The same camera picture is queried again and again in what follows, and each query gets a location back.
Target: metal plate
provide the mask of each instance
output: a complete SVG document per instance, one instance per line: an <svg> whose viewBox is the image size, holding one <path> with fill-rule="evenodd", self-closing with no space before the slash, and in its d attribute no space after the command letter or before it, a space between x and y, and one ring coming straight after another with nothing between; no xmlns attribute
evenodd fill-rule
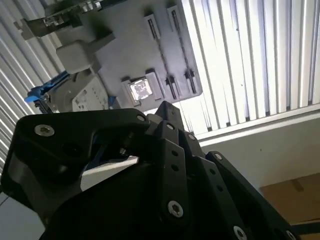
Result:
<svg viewBox="0 0 320 240"><path fill-rule="evenodd" d="M139 79L146 75L146 71L154 69L162 89L164 90L163 100L174 103L180 100L192 98L202 93L201 84L198 78L192 46L189 38L188 28L182 6L178 3L179 15L181 18L181 32L190 68L195 72L197 93L193 94L188 86L185 72L186 64L181 49L179 36L173 30L168 16L166 1L159 0L128 0L113 7L81 15L83 26L68 28L57 33L62 44L69 43L76 39L91 42L98 35L113 32L115 40L103 47L96 53L102 69L99 75L110 96L117 96L119 105L122 108L134 107L122 88L122 79ZM166 59L169 74L177 82L177 89L180 97L173 99L165 80L167 74L158 50L157 42L149 34L148 25L144 19L150 13L154 14L156 25L160 33L160 42ZM162 101L155 101L150 97L146 98L143 104L136 106L141 111L148 111L157 108Z"/></svg>
<svg viewBox="0 0 320 240"><path fill-rule="evenodd" d="M108 95L97 76L72 100L73 112L105 110L108 108Z"/></svg>

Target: cardboard box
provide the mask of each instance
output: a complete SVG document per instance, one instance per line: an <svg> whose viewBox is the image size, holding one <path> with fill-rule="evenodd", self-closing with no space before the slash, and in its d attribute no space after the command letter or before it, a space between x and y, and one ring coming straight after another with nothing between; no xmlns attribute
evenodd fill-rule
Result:
<svg viewBox="0 0 320 240"><path fill-rule="evenodd" d="M320 173L264 186L260 190L290 224L320 219Z"/></svg>

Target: bolt hole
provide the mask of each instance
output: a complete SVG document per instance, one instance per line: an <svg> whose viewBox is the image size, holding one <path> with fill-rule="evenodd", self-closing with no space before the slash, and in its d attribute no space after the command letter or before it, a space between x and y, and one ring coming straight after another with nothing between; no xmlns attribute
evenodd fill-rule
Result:
<svg viewBox="0 0 320 240"><path fill-rule="evenodd" d="M172 205L172 209L173 211L175 211L176 213L178 213L180 211L179 207L177 205Z"/></svg>
<svg viewBox="0 0 320 240"><path fill-rule="evenodd" d="M216 187L218 188L218 190L219 190L220 192L222 192L222 191L224 190L220 185L217 185Z"/></svg>
<svg viewBox="0 0 320 240"><path fill-rule="evenodd" d="M286 234L289 236L291 240L297 240L296 237L289 230L286 231Z"/></svg>
<svg viewBox="0 0 320 240"><path fill-rule="evenodd" d="M178 157L178 155L179 155L179 154L178 154L176 151L174 151L174 150L173 150L171 153L172 153L173 156L176 156L176 157Z"/></svg>
<svg viewBox="0 0 320 240"><path fill-rule="evenodd" d="M172 165L171 165L171 168L172 168L172 170L175 171L175 172L178 172L178 171L179 171L179 168L178 168L177 165L172 164Z"/></svg>
<svg viewBox="0 0 320 240"><path fill-rule="evenodd" d="M69 157L80 157L83 153L83 149L78 144L73 142L63 144L62 150Z"/></svg>
<svg viewBox="0 0 320 240"><path fill-rule="evenodd" d="M50 132L50 128L46 127L46 126L43 126L40 128L40 132L42 133L49 133Z"/></svg>
<svg viewBox="0 0 320 240"><path fill-rule="evenodd" d="M275 235L281 239L281 240L286 240L287 237L285 236L285 234L279 229L279 228L275 228L274 229Z"/></svg>
<svg viewBox="0 0 320 240"><path fill-rule="evenodd" d="M238 230L238 231L236 231L237 233L238 233L238 235L240 236L240 237L244 237L244 234L240 231L240 230Z"/></svg>

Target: black plastic part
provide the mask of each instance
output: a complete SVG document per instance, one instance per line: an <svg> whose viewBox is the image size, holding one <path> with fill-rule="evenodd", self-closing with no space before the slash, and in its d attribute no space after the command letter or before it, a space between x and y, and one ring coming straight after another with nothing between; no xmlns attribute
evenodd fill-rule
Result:
<svg viewBox="0 0 320 240"><path fill-rule="evenodd" d="M171 103L163 101L155 114L160 116L163 120L172 123L176 128L182 131L185 130L180 110Z"/></svg>
<svg viewBox="0 0 320 240"><path fill-rule="evenodd" d="M185 72L184 76L187 80L190 81L192 93L196 94L197 90L196 90L196 86L195 86L195 82L194 82L195 73L192 70L189 70L189 71L187 70Z"/></svg>
<svg viewBox="0 0 320 240"><path fill-rule="evenodd" d="M120 4L120 3L125 2L125 1L127 1L127 0L103 0L103 1L100 2L101 9L110 8L113 5Z"/></svg>
<svg viewBox="0 0 320 240"><path fill-rule="evenodd" d="M78 195L60 198L64 202L50 208L46 218L37 212L46 222L42 240L149 239L154 234L159 239L291 240L287 231L300 240L222 154L203 154L197 139L184 132L179 109L164 102L156 114L147 118L135 109L120 109L23 118L1 176L4 192L43 210L38 207L46 207L45 202L33 198L35 207L28 201L35 194L32 185L12 180L26 170L14 160L32 170L45 188L38 191L55 199L57 190L79 180L97 154L93 144L99 143L108 156L125 148L139 157L138 163ZM39 124L52 126L54 135L35 134ZM174 214L170 201L183 213Z"/></svg>
<svg viewBox="0 0 320 240"><path fill-rule="evenodd" d="M176 91L174 89L174 85L175 84L176 80L173 76L168 76L168 78L165 80L165 84L166 85L169 85L169 88L170 88L170 91L171 91L171 94L172 94L172 98L174 100L177 99L177 95L176 95Z"/></svg>
<svg viewBox="0 0 320 240"><path fill-rule="evenodd" d="M36 100L34 101L34 106L39 108L40 112L43 114L53 114L50 107L45 103L43 100Z"/></svg>
<svg viewBox="0 0 320 240"><path fill-rule="evenodd" d="M302 223L293 225L292 228L299 235L318 234L320 233L320 222Z"/></svg>

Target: gray plastic part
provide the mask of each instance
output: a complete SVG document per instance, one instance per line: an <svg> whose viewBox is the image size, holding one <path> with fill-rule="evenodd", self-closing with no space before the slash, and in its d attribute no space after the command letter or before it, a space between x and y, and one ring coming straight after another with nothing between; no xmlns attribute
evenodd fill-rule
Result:
<svg viewBox="0 0 320 240"><path fill-rule="evenodd" d="M161 101L146 98L141 105L135 106L123 88L124 78L139 79L150 69L157 73L163 88L164 99L170 103L189 99L202 93L197 66L193 54L190 36L183 8L176 3L181 18L181 33L189 66L194 71L198 91L193 94L186 80L186 64L181 50L179 37L173 31L168 16L165 0L128 0L99 12L81 14L83 26L62 29L57 32L61 43L67 44L80 39L91 42L98 35L112 31L115 40L102 47L95 55L101 64L99 75L109 96L116 96L121 108L137 108L148 111L158 108ZM153 11L154 18L161 36L160 43L169 68L169 74L175 78L178 98L173 99L166 85L167 74L158 50L157 42L150 37L145 17Z"/></svg>
<svg viewBox="0 0 320 240"><path fill-rule="evenodd" d="M179 27L182 28L183 25L182 25L182 21L181 21L179 9L178 9L178 6L177 6L177 5L174 5L174 6L172 6L172 7L167 8L167 12L168 12L168 16L169 16L169 20L170 20L170 24L171 24L172 31L177 32L177 29L176 29L176 27L175 27L175 22L174 22L174 19L173 19L173 17L172 17L172 12L173 12L173 11L175 11L175 14L176 14L176 18L177 18Z"/></svg>
<svg viewBox="0 0 320 240"><path fill-rule="evenodd" d="M158 26L157 26L157 23L156 23L155 16L153 14L145 16L144 20L145 20L146 28L148 29L148 32L149 32L149 35L150 35L151 39L154 40L155 38L154 38L154 35L153 35L153 33L151 31L151 28L149 26L149 21L152 21L152 23L153 23L153 27L154 27L154 30L155 30L154 34L156 35L156 38L160 39L161 38L160 37L160 32L159 32L159 29L158 29Z"/></svg>
<svg viewBox="0 0 320 240"><path fill-rule="evenodd" d="M121 84L122 84L122 87L123 87L123 91L124 91L124 94L126 96L127 99L130 99L132 105L134 107L137 107L139 105L141 105L141 102L140 101L136 101L133 96L131 95L131 91L130 91L130 87L129 87L129 84L130 84L130 80L126 80L126 81L123 81Z"/></svg>
<svg viewBox="0 0 320 240"><path fill-rule="evenodd" d="M73 99L97 77L99 77L97 74L89 70L70 75L47 92L50 96L48 106L53 112L73 112Z"/></svg>
<svg viewBox="0 0 320 240"><path fill-rule="evenodd" d="M200 88L198 86L197 79L194 76L192 77L192 79L193 79L193 82L194 82L195 90L198 92L200 90ZM189 89L192 89L190 80L187 77L185 77L185 80L186 80L186 82L188 84Z"/></svg>
<svg viewBox="0 0 320 240"><path fill-rule="evenodd" d="M149 85L152 89L154 100L162 100L164 98L162 86L159 83L157 75L155 72L149 72L145 75L145 77L149 81Z"/></svg>
<svg viewBox="0 0 320 240"><path fill-rule="evenodd" d="M75 74L90 68L94 73L97 73L101 66L95 57L95 52L114 39L115 36L110 34L89 43L80 39L75 40L58 47L56 54L69 74Z"/></svg>

